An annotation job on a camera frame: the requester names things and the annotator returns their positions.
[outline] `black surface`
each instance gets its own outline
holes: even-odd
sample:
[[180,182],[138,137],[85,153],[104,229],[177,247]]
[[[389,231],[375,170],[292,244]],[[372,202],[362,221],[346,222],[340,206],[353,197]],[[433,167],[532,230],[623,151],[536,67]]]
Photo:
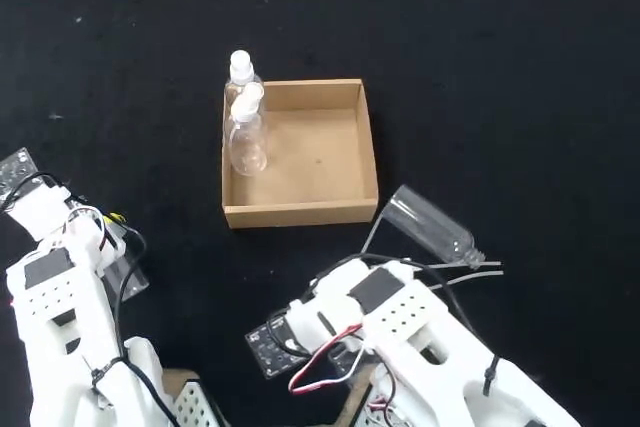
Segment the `black surface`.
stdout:
[[[145,233],[151,286],[123,333],[196,370],[233,424],[335,418],[346,391],[289,396],[244,334],[369,229],[227,229],[220,113],[239,46],[267,80],[362,77],[381,203],[406,182],[505,262],[504,279],[456,286],[482,337],[583,425],[637,411],[637,0],[0,0],[0,19],[1,156],[28,146]],[[2,265],[32,248],[6,216],[0,232]],[[410,250],[396,238],[375,251]],[[0,412],[26,425],[1,292]]]

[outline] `empty plastic bottle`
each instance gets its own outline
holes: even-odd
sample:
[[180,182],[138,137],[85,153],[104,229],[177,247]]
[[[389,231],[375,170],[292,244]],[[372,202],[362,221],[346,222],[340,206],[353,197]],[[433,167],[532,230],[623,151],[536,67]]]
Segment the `empty plastic bottle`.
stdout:
[[467,264],[472,268],[484,262],[484,254],[476,248],[471,232],[406,185],[401,186],[382,209],[362,252],[369,248],[382,219],[444,262]]
[[260,102],[264,89],[249,82],[231,106],[226,133],[231,165],[241,175],[252,176],[267,167],[267,139]]

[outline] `perforated metal plate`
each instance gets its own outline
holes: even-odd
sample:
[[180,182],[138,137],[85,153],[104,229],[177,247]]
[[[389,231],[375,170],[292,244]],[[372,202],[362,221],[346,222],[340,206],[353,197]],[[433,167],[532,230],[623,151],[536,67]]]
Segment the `perforated metal plate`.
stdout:
[[[0,162],[0,202],[27,175],[37,172],[38,168],[24,147]],[[33,179],[20,190],[24,196],[42,183],[42,179]]]
[[222,427],[223,419],[218,418],[209,404],[200,383],[188,381],[173,404],[173,413],[181,427]]

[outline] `bottle neck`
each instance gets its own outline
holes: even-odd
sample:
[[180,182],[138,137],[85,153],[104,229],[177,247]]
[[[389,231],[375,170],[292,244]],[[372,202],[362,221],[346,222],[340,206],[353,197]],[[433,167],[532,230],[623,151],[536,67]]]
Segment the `bottle neck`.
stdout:
[[484,254],[476,248],[467,251],[463,257],[463,262],[472,269],[477,269],[478,267],[480,267],[480,264],[484,262],[484,260]]

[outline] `red and white wire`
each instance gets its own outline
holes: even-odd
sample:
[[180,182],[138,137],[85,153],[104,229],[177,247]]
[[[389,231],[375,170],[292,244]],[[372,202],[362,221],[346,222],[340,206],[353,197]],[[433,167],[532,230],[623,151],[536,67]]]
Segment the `red and white wire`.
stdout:
[[362,344],[362,347],[360,348],[360,351],[358,352],[358,355],[356,356],[355,360],[353,361],[353,365],[351,366],[351,369],[349,369],[349,372],[347,372],[345,375],[343,375],[342,377],[339,377],[337,379],[325,379],[325,380],[319,380],[317,382],[312,382],[310,384],[307,385],[303,385],[301,387],[296,387],[295,385],[298,383],[298,381],[300,380],[300,378],[309,370],[309,368],[318,360],[318,358],[324,354],[325,352],[327,352],[333,345],[335,345],[336,342],[338,342],[339,340],[343,339],[344,337],[351,335],[355,332],[357,332],[358,330],[360,330],[362,328],[362,324],[357,324],[357,325],[352,325],[350,327],[348,327],[344,332],[341,332],[339,334],[334,335],[333,337],[331,337],[331,339],[329,339],[327,342],[325,342],[322,347],[320,347],[311,357],[311,359],[309,359],[309,361],[304,365],[304,367],[302,367],[298,372],[296,372],[294,374],[293,377],[291,377],[291,380],[289,381],[289,392],[291,392],[294,395],[300,395],[300,394],[306,394],[308,392],[312,392],[314,390],[318,390],[326,385],[332,385],[332,384],[339,384],[341,382],[344,382],[345,380],[349,379],[356,371],[356,368],[358,367],[358,364],[360,363],[360,360],[362,359],[362,356],[364,355],[364,342]]

